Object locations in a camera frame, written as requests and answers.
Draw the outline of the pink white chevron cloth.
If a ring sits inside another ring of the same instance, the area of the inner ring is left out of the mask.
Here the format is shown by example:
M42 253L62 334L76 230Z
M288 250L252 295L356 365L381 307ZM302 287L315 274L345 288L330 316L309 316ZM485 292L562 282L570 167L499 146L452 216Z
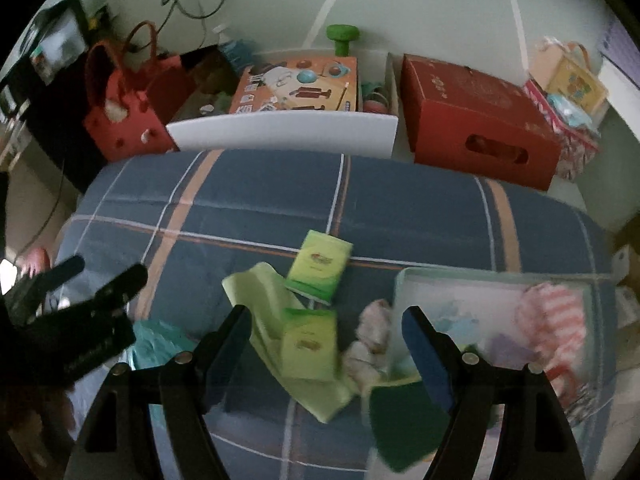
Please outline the pink white chevron cloth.
M515 323L544 370L571 368L582 354L586 318L575 289L550 282L529 287L516 307Z

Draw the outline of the yellow green sponge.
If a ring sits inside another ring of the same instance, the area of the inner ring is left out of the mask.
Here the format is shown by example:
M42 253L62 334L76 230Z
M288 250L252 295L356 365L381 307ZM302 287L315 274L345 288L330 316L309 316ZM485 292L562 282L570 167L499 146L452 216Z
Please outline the yellow green sponge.
M419 377L374 385L367 411L378 456L393 472L405 472L432 455L449 425L448 413Z

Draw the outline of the blue plaid bedsheet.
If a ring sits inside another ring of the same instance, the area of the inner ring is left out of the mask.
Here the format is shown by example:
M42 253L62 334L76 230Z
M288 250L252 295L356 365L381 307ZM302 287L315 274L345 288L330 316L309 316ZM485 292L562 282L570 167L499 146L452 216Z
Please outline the blue plaid bedsheet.
M288 272L309 231L352 244L333 304L349 344L361 310L393 296L407 268L559 278L588 292L587 376L597 413L578 429L593 474L613 393L614 292L604 231L588 214L528 188L388 159L227 150L136 157L105 167L68 220L58 258L85 270L52 304L78 302L135 262L149 284L131 314L198 338L230 304L228 275Z

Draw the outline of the light green cloth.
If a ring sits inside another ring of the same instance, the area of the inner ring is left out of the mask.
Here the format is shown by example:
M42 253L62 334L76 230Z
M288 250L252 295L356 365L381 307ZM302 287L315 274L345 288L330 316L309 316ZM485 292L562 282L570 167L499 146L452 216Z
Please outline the light green cloth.
M222 281L230 304L248 307L253 317L250 344L271 375L318 422L326 424L350 403L354 389L337 370L332 382L284 377L280 371L280 347L285 309L308 309L285 286L285 279L266 262L236 272Z

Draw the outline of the white tray with green rim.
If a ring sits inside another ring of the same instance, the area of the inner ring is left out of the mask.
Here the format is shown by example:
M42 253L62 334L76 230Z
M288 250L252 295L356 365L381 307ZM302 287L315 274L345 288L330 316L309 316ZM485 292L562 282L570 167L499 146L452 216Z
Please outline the white tray with green rim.
M578 450L590 476L596 470L612 398L615 316L602 310L604 289L592 275L493 274L468 269L409 268L396 278L390 339L383 370L390 378L407 378L416 372L400 333L404 311L417 304L430 320L459 346L478 344L490 362L508 367L524 362L528 339L516 324L516 307L525 289L542 282L565 285L582 297L586 338L570 364L587 387L586 406L570 416Z

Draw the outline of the green tissue pack near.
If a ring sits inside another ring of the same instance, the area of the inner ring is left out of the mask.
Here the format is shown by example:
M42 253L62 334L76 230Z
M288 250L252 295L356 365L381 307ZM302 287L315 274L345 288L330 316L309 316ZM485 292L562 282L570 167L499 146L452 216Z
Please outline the green tissue pack near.
M332 382L337 370L337 317L330 310L285 309L280 347L284 377Z

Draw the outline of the green tissue pack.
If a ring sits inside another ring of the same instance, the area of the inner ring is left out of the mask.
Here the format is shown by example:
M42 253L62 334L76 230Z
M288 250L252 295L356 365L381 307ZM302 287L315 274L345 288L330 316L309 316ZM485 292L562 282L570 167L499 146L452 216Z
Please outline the green tissue pack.
M285 286L329 306L351 255L352 243L309 230L288 271Z
M284 377L332 382L337 370L337 317L330 310L285 309L280 347Z

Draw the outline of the red tote bag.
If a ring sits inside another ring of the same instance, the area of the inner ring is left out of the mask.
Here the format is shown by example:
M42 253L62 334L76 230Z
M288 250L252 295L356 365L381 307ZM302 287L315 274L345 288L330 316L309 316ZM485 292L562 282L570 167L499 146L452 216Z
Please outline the red tote bag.
M134 70L124 54L143 27L150 33L150 55ZM89 111L84 126L108 162L178 150L167 125L194 92L195 82L178 55L157 54L152 22L137 24L121 47L98 41L86 58L85 83Z

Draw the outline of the black monitor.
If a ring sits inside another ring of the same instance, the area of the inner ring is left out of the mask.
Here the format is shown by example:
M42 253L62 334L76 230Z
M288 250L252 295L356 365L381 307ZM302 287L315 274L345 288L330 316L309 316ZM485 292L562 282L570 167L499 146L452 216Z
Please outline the black monitor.
M60 0L40 10L18 44L17 58L1 78L1 115L24 110L87 50L88 21L81 0Z

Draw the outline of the orange illustrated box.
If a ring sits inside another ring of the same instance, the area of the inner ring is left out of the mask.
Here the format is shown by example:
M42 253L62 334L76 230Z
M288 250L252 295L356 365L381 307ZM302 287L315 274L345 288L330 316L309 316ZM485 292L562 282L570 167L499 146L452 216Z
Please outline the orange illustrated box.
M229 113L356 112L358 91L358 63L352 56L282 58L244 70Z

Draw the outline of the white foam board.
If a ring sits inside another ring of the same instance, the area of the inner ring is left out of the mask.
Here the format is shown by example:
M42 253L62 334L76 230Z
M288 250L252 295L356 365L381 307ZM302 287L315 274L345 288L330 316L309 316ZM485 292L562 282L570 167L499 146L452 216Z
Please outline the white foam board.
M260 148L390 158L398 126L395 115L276 110L193 118L167 130L187 152Z

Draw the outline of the red white patterned basket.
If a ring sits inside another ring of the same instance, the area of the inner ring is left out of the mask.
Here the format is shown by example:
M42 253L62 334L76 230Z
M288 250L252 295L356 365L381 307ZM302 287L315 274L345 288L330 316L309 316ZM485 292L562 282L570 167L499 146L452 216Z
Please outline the red white patterned basket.
M598 141L586 129L576 129L563 122L536 81L526 81L523 90L560 142L561 154L555 169L556 175L564 180L575 181L599 153Z

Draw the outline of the green dumbbell toy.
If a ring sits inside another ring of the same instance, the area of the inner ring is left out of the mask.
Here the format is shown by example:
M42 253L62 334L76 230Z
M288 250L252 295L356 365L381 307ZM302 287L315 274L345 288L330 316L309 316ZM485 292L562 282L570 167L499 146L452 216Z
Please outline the green dumbbell toy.
M336 56L349 56L350 44L360 38L360 30L354 25L332 24L326 28L326 36L333 42Z

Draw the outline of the red cardboard box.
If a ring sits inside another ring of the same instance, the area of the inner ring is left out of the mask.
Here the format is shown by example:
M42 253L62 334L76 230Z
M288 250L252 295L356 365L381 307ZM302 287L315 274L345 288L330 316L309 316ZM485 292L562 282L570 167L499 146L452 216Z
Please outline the red cardboard box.
M406 54L399 95L417 164L548 190L560 142L520 87L469 66Z

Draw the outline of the beige gift bag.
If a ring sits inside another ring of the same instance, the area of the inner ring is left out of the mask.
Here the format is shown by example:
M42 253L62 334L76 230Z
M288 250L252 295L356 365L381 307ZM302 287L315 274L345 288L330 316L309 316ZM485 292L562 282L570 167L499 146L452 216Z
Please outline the beige gift bag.
M588 50L579 42L544 37L528 74L543 92L564 96L591 117L608 98L608 89L592 71Z

